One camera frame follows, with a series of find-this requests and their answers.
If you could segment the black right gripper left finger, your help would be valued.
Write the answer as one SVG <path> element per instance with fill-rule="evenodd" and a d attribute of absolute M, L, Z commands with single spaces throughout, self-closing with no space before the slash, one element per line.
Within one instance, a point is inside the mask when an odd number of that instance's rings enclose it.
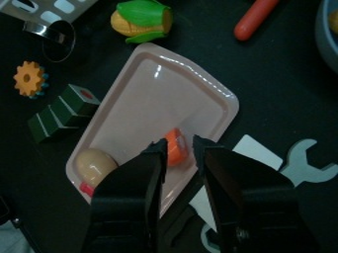
<path fill-rule="evenodd" d="M 152 142 L 93 191 L 80 253 L 158 253 L 168 142 Z"/>

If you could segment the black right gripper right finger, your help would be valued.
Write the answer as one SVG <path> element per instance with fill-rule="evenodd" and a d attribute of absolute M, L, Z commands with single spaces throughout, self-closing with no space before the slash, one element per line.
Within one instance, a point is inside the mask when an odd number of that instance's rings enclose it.
<path fill-rule="evenodd" d="M 220 253 L 319 253 L 290 179 L 200 136 L 192 138 L 192 151 Z"/>

